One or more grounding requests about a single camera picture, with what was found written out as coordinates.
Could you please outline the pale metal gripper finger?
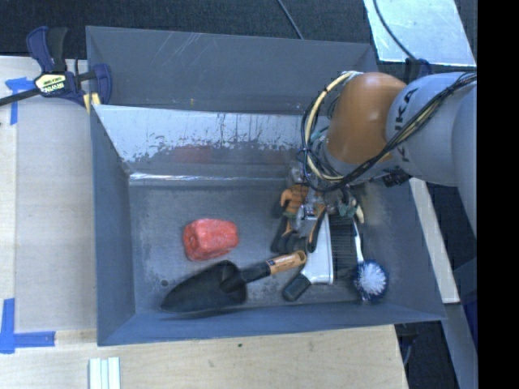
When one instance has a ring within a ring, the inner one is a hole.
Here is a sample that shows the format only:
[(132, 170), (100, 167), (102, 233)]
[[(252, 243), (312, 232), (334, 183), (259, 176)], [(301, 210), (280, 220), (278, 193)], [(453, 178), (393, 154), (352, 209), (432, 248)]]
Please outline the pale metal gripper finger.
[(317, 221), (316, 210), (313, 205), (302, 204), (297, 211), (297, 230), (310, 232)]

